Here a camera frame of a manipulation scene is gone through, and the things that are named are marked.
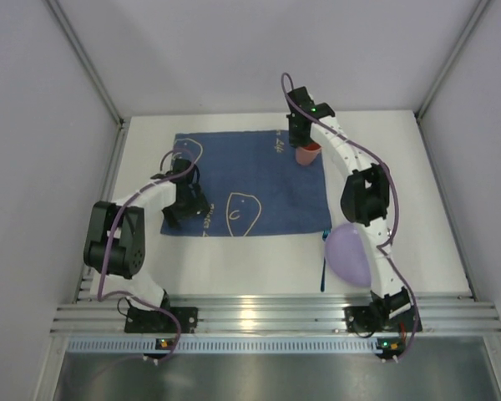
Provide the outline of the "orange plastic cup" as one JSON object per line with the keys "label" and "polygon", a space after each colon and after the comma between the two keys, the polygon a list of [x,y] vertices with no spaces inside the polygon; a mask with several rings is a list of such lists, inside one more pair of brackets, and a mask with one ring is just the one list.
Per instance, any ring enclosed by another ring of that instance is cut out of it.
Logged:
{"label": "orange plastic cup", "polygon": [[296,163],[302,166],[308,166],[320,153],[321,146],[317,143],[311,143],[307,146],[299,146],[296,148],[295,153]]}

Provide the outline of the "blue cloth placemat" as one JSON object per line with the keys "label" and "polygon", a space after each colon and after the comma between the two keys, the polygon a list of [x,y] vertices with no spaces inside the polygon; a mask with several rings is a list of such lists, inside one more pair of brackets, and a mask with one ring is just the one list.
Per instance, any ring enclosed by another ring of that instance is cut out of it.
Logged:
{"label": "blue cloth placemat", "polygon": [[193,158],[210,212],[167,236],[279,236],[331,228],[323,163],[296,162],[285,130],[177,134],[177,156]]}

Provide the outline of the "purple plastic plate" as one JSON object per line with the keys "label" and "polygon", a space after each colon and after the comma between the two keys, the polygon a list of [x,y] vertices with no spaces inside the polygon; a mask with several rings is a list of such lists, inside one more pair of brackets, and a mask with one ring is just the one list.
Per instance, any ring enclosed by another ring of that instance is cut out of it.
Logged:
{"label": "purple plastic plate", "polygon": [[331,270],[354,287],[369,288],[371,272],[362,238],[352,223],[333,228],[325,239],[325,260]]}

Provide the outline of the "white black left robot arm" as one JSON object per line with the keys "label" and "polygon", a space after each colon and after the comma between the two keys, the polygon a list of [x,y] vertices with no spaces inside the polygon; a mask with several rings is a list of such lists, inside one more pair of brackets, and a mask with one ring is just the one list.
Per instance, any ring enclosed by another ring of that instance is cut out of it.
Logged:
{"label": "white black left robot arm", "polygon": [[99,302],[124,297],[142,311],[170,314],[167,291],[149,274],[147,231],[164,223],[179,230],[184,221],[203,217],[210,205],[200,187],[200,170],[179,158],[171,169],[150,177],[140,189],[117,201],[94,204],[83,249],[83,262],[99,275],[94,295]]}

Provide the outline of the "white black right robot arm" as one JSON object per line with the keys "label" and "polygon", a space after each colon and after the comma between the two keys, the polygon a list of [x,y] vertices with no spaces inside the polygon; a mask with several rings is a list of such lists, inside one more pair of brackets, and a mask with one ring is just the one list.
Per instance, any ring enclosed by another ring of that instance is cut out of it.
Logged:
{"label": "white black right robot arm", "polygon": [[290,112],[288,129],[293,145],[317,144],[345,178],[339,206],[357,233],[359,254],[369,270],[371,303],[352,316],[352,331],[373,334],[388,327],[415,333],[420,317],[411,286],[392,258],[399,224],[397,188],[386,163],[350,139],[335,112],[317,104],[307,89],[284,93]]}

